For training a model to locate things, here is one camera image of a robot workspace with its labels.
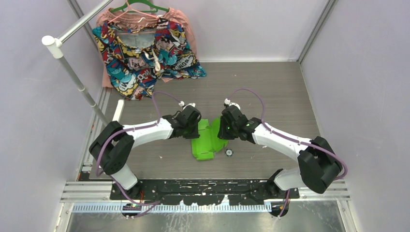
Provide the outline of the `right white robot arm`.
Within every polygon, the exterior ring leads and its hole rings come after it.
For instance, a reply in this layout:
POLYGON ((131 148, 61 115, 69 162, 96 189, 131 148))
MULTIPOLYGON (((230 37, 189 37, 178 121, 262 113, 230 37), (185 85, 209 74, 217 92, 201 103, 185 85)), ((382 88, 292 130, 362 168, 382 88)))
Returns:
POLYGON ((296 168, 278 169, 268 179, 267 189, 276 199, 301 187, 323 194, 344 170, 326 139, 303 138, 277 130, 259 118, 248 119, 235 105, 222 111, 218 137, 266 146, 297 162, 296 168))

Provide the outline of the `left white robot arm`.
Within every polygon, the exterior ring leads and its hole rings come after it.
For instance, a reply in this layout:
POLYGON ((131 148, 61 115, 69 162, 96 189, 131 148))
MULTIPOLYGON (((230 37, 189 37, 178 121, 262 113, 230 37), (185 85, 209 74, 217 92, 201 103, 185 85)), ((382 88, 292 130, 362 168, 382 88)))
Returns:
POLYGON ((131 150, 156 140, 199 138, 200 120, 200 111, 190 104, 174 115, 162 116, 158 121, 137 125, 121 125, 118 121, 112 121, 93 141, 88 151, 103 172, 120 184, 123 195, 134 200, 139 197, 141 186, 127 166, 131 150))

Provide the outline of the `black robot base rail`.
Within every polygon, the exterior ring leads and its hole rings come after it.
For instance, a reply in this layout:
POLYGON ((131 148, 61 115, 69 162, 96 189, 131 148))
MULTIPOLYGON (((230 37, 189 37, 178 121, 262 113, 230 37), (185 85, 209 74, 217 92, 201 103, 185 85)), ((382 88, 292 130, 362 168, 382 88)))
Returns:
POLYGON ((269 199, 297 199, 303 187, 297 178, 291 180, 277 170, 268 179, 140 179, 137 184, 121 192, 113 184, 110 200, 142 200, 143 203, 159 201, 164 205, 196 204, 220 205, 224 198, 230 206, 260 205, 269 199))

